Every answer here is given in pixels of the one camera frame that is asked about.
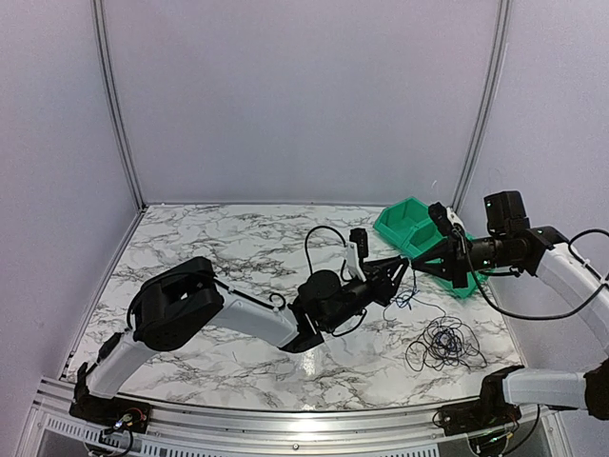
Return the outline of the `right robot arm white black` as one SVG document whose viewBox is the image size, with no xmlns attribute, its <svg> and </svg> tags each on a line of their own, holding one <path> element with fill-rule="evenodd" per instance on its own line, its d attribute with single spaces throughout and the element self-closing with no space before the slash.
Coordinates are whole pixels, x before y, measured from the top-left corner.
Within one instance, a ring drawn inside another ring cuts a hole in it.
<svg viewBox="0 0 609 457">
<path fill-rule="evenodd" d="M 464 288 L 479 274 L 514 275 L 524 272 L 555 291 L 578 315 L 599 343 L 608 345 L 608 278 L 597 272 L 557 229 L 533 228 L 521 194 L 506 190 L 484 199 L 488 235 L 468 239 L 461 219 L 436 203 L 428 214 L 442 234 L 430 250 L 415 257 L 411 267 Z M 554 410 L 585 410 L 608 418 L 608 364 L 585 373 L 511 366 L 485 376 L 477 399 L 441 407 L 439 425 L 453 435 L 496 427 L 515 418 L 520 405 Z"/>
</svg>

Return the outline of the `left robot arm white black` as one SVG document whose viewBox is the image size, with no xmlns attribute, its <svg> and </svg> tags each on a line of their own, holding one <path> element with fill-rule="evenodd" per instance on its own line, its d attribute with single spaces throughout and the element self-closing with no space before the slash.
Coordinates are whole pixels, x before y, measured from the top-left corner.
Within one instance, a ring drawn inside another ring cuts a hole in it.
<svg viewBox="0 0 609 457">
<path fill-rule="evenodd" d="M 195 257 L 146 281 L 128 308 L 127 326 L 100 347 L 92 364 L 77 371 L 69 413 L 106 427 L 146 429 L 150 406 L 121 399 L 126 380 L 158 353 L 184 346 L 206 326 L 256 337 L 287 353 L 303 353 L 372 303 L 389 306 L 409 262 L 401 256 L 361 262 L 343 283 L 327 269 L 313 272 L 290 304 L 255 298 L 220 281 L 211 262 Z"/>
</svg>

